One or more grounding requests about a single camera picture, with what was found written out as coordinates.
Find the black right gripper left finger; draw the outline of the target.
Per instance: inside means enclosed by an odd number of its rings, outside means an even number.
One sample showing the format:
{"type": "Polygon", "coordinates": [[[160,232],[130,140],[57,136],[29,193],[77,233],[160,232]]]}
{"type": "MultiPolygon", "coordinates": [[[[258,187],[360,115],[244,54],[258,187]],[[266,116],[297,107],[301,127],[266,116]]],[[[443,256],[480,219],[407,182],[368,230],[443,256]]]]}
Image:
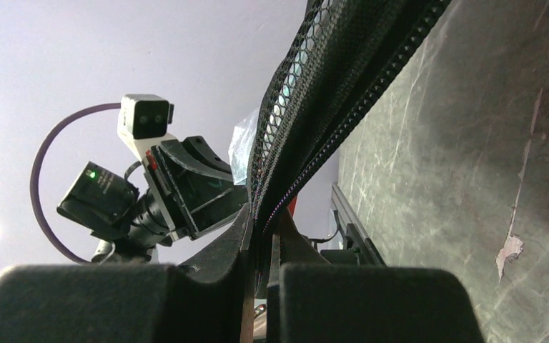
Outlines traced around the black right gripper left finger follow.
{"type": "Polygon", "coordinates": [[[251,342],[251,220],[183,264],[15,266],[0,273],[0,342],[251,342]]]}

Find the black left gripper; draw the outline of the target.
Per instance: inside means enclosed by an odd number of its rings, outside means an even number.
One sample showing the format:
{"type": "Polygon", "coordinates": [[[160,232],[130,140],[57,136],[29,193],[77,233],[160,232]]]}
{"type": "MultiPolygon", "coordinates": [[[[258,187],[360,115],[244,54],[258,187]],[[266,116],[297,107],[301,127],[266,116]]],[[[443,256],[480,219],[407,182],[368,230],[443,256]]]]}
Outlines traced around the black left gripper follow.
{"type": "Polygon", "coordinates": [[[56,208],[106,242],[171,246],[231,222],[247,203],[232,170],[203,136],[153,147],[153,181],[144,194],[124,177],[90,161],[56,208]]]}

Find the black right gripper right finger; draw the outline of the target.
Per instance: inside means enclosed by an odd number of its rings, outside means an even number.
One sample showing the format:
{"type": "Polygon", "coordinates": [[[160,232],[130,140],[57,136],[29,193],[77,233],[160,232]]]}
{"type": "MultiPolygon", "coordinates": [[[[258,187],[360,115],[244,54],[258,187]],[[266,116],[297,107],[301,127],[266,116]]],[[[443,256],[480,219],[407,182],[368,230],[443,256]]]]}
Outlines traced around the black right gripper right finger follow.
{"type": "Polygon", "coordinates": [[[283,214],[267,342],[482,342],[470,298],[441,269],[330,264],[283,214]]]}

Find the red medicine kit case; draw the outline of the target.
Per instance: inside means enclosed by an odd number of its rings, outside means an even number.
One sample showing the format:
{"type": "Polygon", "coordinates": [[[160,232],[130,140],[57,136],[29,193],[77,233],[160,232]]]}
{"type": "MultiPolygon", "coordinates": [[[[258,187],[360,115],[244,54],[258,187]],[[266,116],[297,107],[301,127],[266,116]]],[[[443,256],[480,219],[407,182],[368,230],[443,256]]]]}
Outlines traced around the red medicine kit case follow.
{"type": "Polygon", "coordinates": [[[452,1],[335,188],[386,264],[462,282],[486,342],[549,342],[549,1],[452,1]]]}

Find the alcohol wipes clear bag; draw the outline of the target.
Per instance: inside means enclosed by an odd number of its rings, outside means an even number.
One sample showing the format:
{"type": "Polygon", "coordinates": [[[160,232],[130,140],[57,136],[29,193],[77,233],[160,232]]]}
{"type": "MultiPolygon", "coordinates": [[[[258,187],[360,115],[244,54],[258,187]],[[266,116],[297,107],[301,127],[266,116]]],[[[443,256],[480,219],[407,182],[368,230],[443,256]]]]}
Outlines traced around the alcohol wipes clear bag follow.
{"type": "Polygon", "coordinates": [[[258,117],[259,108],[256,108],[251,114],[234,126],[228,148],[228,157],[232,181],[235,186],[244,186],[247,183],[249,158],[257,132],[258,117]]]}

